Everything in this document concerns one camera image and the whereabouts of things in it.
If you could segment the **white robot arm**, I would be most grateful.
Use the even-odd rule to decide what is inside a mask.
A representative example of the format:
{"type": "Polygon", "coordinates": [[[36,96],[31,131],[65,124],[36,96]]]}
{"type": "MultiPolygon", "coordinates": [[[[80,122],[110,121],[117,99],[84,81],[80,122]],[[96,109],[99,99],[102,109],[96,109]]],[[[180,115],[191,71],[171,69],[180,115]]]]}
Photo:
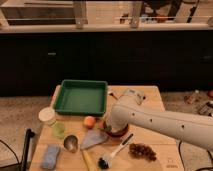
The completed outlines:
{"type": "Polygon", "coordinates": [[[106,119],[113,133],[131,124],[213,151],[213,117],[156,110],[142,105],[144,97],[136,89],[124,91],[106,119]]]}

